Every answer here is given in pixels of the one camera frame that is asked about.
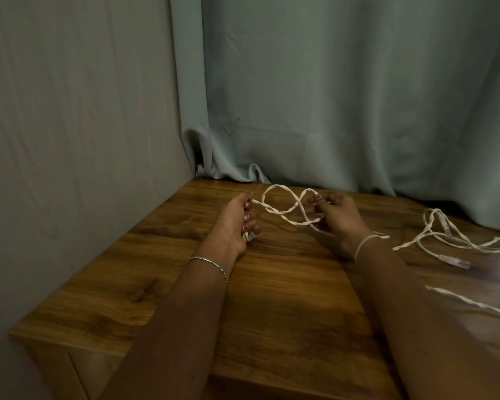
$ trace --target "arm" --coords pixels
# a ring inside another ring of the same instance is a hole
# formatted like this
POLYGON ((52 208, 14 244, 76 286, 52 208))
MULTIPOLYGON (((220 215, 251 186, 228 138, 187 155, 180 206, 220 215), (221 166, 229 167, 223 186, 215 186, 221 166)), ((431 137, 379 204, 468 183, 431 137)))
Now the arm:
MULTIPOLYGON (((195 251, 231 274, 246 249, 242 234, 260 229, 251 194, 224 207, 206 240, 195 251)), ((213 264, 192 260, 136 338, 100 400, 200 399, 213 359, 219 318, 227 291, 213 264)))
MULTIPOLYGON (((353 199, 330 192, 308 200, 315 201, 310 212, 325 214, 323 226, 339 237, 340 249, 353 258, 359 243, 373 234, 353 199)), ((438 304, 393 250, 372 238, 362 246, 357 266, 413 400, 500 399, 500 361, 438 304)))

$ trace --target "wooden tabletop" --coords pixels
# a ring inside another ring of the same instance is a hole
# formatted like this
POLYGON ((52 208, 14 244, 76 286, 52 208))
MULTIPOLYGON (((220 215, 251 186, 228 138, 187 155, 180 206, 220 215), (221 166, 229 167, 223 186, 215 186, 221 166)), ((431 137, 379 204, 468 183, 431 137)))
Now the wooden tabletop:
MULTIPOLYGON (((123 235, 20 321, 19 341, 43 341, 124 355, 206 236, 218 210, 238 191, 263 184, 194 179, 123 235)), ((292 188, 300 194, 303 188, 292 188)), ((390 246, 423 228, 424 207, 410 199, 352 194, 368 225, 390 246)), ((267 194, 280 210, 294 200, 267 194)), ((329 398, 400 398, 400 384, 363 279, 327 248, 333 241, 256 206, 261 234, 231 277, 212 373, 329 398)), ((291 219, 300 221, 299 211, 291 219)), ((500 232, 452 221, 473 242, 500 232)), ((415 245, 398 251, 422 281, 500 307, 500 254, 476 254, 424 240, 436 253, 473 263, 446 265, 415 245)), ((500 316, 446 296, 441 303, 500 357, 500 316)))

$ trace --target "silver bracelet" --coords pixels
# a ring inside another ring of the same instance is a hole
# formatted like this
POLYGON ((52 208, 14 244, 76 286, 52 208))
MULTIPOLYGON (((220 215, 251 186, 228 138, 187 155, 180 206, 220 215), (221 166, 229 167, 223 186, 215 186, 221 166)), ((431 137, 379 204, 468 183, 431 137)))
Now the silver bracelet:
POLYGON ((207 258, 204 258, 204 257, 191 257, 187 260, 187 263, 189 261, 192 261, 192 260, 204 260, 204 261, 207 261, 207 262, 210 262, 212 263, 215 267, 217 267, 220 271, 220 273, 224 276, 224 279, 226 280, 226 285, 227 285, 227 288, 229 289, 230 288, 230 282, 228 281, 228 276, 226 275, 226 271, 224 271, 219 264, 217 264, 216 262, 213 262, 211 260, 208 260, 207 258))
POLYGON ((365 244, 367 241, 369 241, 373 237, 379 237, 377 234, 371 234, 370 236, 366 236, 357 246, 356 253, 353 255, 353 260, 357 262, 357 254, 359 254, 359 250, 361 247, 363 247, 363 244, 365 244))

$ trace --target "light blue curtain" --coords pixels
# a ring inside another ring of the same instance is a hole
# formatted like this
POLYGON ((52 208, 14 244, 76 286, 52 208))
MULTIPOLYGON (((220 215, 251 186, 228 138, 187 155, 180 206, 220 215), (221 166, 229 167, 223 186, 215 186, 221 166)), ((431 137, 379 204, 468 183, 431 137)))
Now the light blue curtain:
POLYGON ((172 0, 197 173, 456 201, 500 229, 500 0, 172 0))

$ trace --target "white rope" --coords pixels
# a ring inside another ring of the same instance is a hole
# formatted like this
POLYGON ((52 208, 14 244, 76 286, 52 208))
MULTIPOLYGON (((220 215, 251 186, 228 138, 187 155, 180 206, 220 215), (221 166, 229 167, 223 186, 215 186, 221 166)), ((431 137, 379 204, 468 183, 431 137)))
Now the white rope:
MULTIPOLYGON (((256 199, 253 199, 252 202, 263 206, 265 208, 265 210, 269 213, 281 216, 282 219, 284 219, 285 221, 289 222, 290 224, 292 224, 294 226, 310 226, 314 230, 316 230, 318 232, 322 232, 322 230, 320 230, 314 226, 314 223, 320 222, 320 220, 322 218, 318 217, 316 219, 310 220, 306 214, 306 210, 304 209, 304 206, 302 205, 302 198, 304 197, 304 195, 308 191, 312 192, 313 194, 318 194, 318 192, 316 192, 312 188, 307 188, 307 189, 304 189, 302 191, 300 196, 297 196, 289 187, 286 187, 285 185, 274 184, 274 185, 271 185, 269 188, 267 188, 265 190, 265 192, 261 195, 261 201, 257 201, 256 199), (274 188, 282 188, 282 189, 286 190, 287 192, 289 192, 293 196, 294 200, 296 201, 295 204, 283 212, 280 212, 278 209, 275 209, 272 206, 270 206, 269 204, 266 204, 265 197, 267 195, 267 192, 269 192, 270 190, 272 190, 274 188), (291 213, 298 206, 300 207, 300 210, 302 211, 304 219, 306 220, 305 222, 294 222, 292 220, 289 220, 285 216, 287 213, 291 213)), ((400 248, 409 247, 410 245, 416 243, 421 250, 423 250, 427 254, 437 258, 438 260, 440 260, 442 262, 446 262, 450 265, 454 265, 456 267, 461 267, 461 268, 466 268, 466 269, 470 268, 470 262, 463 261, 463 260, 460 260, 459 258, 455 258, 455 257, 447 256, 447 255, 437 255, 437 254, 433 253, 432 251, 428 250, 426 247, 424 247, 421 244, 420 240, 422 240, 424 237, 433 236, 436 239, 438 239, 440 242, 443 242, 443 243, 448 244, 449 246, 452 246, 455 248, 475 249, 477 251, 480 251, 481 253, 500 253, 500 248, 492 248, 491 247, 493 244, 500 242, 500 237, 495 237, 491 241, 485 242, 483 244, 479 244, 479 245, 474 244, 473 242, 471 242, 468 239, 467 236, 465 236, 464 234, 462 234, 458 230, 457 226, 454 225, 454 223, 452 223, 450 221, 450 219, 441 211, 441 209, 426 209, 422 215, 422 218, 424 221, 424 230, 422 230, 410 242, 406 242, 400 246, 394 247, 393 248, 394 251, 397 251, 400 248), (440 221, 444 232, 433 231, 432 228, 433 228, 433 224, 435 222, 435 216, 437 216, 438 220, 440 221), (455 236, 452 233, 452 231, 456 232, 459 237, 455 236)), ((373 233, 378 235, 378 237, 380 237, 380 238, 390 238, 389 235, 379 233, 377 231, 375 231, 373 233)), ((498 309, 496 307, 489 306, 488 304, 485 304, 485 303, 475 302, 471 299, 466 298, 465 296, 461 296, 461 295, 458 295, 454 292, 447 291, 446 289, 442 289, 440 287, 431 287, 431 286, 426 286, 426 289, 428 289, 429 291, 438 292, 438 293, 443 294, 443 295, 453 296, 453 297, 458 298, 458 299, 460 299, 463 302, 466 302, 468 304, 472 304, 472 305, 480 307, 482 309, 491 309, 491 310, 496 311, 497 313, 500 314, 500 309, 498 309)))

